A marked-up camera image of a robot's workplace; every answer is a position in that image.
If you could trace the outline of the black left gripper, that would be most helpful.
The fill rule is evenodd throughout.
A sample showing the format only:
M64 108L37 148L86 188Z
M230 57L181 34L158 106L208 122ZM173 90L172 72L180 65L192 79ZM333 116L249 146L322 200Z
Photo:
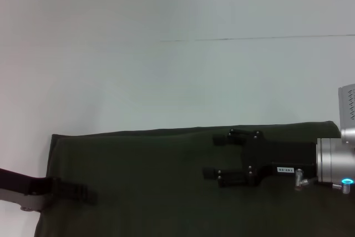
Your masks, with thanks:
M15 203L22 211L43 211L54 197L96 204L98 195L84 184L58 178L35 178L1 169L1 200Z

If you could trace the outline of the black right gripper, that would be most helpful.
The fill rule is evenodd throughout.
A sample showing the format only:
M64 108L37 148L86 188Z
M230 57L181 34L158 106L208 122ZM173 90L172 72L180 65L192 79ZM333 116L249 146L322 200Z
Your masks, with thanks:
M305 178L317 176L316 144L313 142L277 142L268 140L263 132L231 128L227 134L214 134L215 146L240 145L241 169L204 167L205 180L216 180L221 188L257 186L272 175L294 176L297 169Z

